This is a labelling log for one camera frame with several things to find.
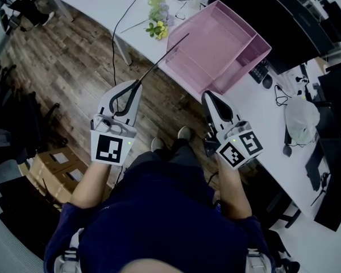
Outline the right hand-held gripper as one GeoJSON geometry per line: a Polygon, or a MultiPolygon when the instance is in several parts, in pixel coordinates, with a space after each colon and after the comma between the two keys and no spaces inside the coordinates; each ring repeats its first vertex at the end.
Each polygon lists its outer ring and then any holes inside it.
{"type": "Polygon", "coordinates": [[[250,123],[240,121],[239,112],[230,100],[219,93],[205,91],[201,101],[212,130],[204,139],[208,157],[217,154],[236,170],[262,153],[263,147],[250,123]]]}

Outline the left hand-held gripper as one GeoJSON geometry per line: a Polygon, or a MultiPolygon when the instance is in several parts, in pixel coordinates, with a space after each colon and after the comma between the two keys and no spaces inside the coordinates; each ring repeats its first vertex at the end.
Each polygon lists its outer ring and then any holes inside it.
{"type": "Polygon", "coordinates": [[[123,164],[135,141],[134,125],[142,95],[140,80],[130,80],[108,90],[91,122],[91,157],[93,162],[123,164]],[[125,108],[114,109],[114,101],[130,91],[125,108]]]}

